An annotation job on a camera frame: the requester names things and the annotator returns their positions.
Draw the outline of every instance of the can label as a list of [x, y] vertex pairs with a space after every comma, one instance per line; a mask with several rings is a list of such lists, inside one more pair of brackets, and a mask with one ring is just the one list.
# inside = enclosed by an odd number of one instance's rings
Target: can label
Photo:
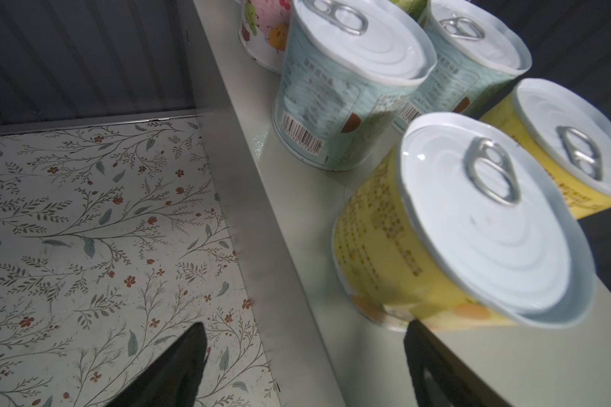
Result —
[[514, 324], [446, 277], [419, 240], [401, 200], [398, 152], [383, 159], [335, 222], [335, 264], [351, 300], [393, 330], [415, 318], [434, 330]]
[[417, 86], [358, 75], [322, 53], [295, 18], [273, 112], [279, 137], [311, 165], [357, 167]]
[[410, 15], [410, 17], [418, 20], [425, 10], [427, 0], [390, 0], [396, 4], [402, 11]]
[[424, 113], [453, 111], [470, 116], [516, 78], [467, 57], [441, 36], [433, 25], [425, 25], [428, 18], [432, 18], [429, 8], [424, 12], [421, 24], [437, 52], [437, 65], [409, 97], [396, 118], [395, 123], [402, 130]]
[[263, 67], [281, 73], [291, 15], [290, 0], [242, 0], [240, 41]]
[[554, 161], [534, 140], [527, 127], [516, 113], [512, 95], [508, 95], [491, 110], [486, 112], [480, 121], [502, 130], [527, 150], [542, 166], [559, 187], [570, 212], [576, 219], [581, 219], [604, 209], [611, 208], [611, 197], [595, 191], [579, 181]]

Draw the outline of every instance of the light blue can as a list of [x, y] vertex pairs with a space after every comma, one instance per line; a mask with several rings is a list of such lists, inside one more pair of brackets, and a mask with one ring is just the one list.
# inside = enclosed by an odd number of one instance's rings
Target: light blue can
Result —
[[421, 27], [389, 0], [328, 0], [319, 12], [313, 4], [294, 2], [272, 119], [302, 161], [346, 171], [368, 157], [436, 58]]
[[471, 116], [532, 66], [520, 37], [465, 0], [430, 0], [419, 21], [439, 61], [396, 118], [402, 131], [424, 113]]

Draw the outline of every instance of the barcode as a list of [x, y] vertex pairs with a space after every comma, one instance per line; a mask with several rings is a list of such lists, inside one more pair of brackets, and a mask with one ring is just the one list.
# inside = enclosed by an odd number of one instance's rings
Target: barcode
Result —
[[418, 109], [416, 109], [413, 104], [407, 102], [403, 110], [401, 110], [401, 112], [398, 114], [398, 117], [405, 120], [406, 123], [409, 123], [422, 114], [423, 113], [418, 111]]
[[287, 112], [283, 114], [283, 129], [292, 140], [314, 156], [318, 156], [324, 142], [313, 136], [301, 123], [297, 122]]

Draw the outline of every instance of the white shelf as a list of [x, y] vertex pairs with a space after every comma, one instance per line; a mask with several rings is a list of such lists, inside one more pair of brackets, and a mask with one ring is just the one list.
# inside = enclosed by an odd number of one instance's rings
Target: white shelf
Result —
[[[239, 42], [240, 5], [194, 2], [347, 404], [415, 406], [403, 335], [356, 311], [336, 280], [330, 253], [330, 231], [344, 201], [399, 135], [389, 129], [366, 163], [346, 173], [294, 158], [270, 120], [279, 77]], [[599, 281], [594, 310], [576, 328], [487, 328], [439, 337], [514, 406], [611, 406], [611, 293]]]

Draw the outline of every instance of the black object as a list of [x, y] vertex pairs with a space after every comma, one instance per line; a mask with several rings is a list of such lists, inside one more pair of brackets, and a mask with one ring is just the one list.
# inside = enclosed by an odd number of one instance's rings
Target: black object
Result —
[[204, 366], [206, 366], [206, 331], [204, 325], [197, 322], [108, 406], [193, 406]]
[[407, 328], [405, 354], [419, 407], [511, 407], [419, 321]]

